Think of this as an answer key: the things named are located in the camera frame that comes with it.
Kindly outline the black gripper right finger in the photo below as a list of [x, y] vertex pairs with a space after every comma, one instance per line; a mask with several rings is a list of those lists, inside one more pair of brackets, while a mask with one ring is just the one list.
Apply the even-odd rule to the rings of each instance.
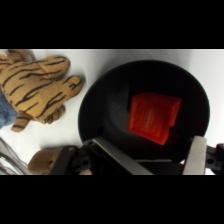
[[184, 163], [183, 175], [204, 175], [205, 169], [210, 169], [215, 175], [224, 175], [224, 143], [211, 147], [206, 138], [195, 136]]

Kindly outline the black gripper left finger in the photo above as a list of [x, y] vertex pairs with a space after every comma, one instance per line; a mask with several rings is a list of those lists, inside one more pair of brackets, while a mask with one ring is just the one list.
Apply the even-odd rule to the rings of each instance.
[[152, 175], [130, 156], [103, 137], [87, 140], [78, 148], [65, 146], [56, 159], [51, 175]]

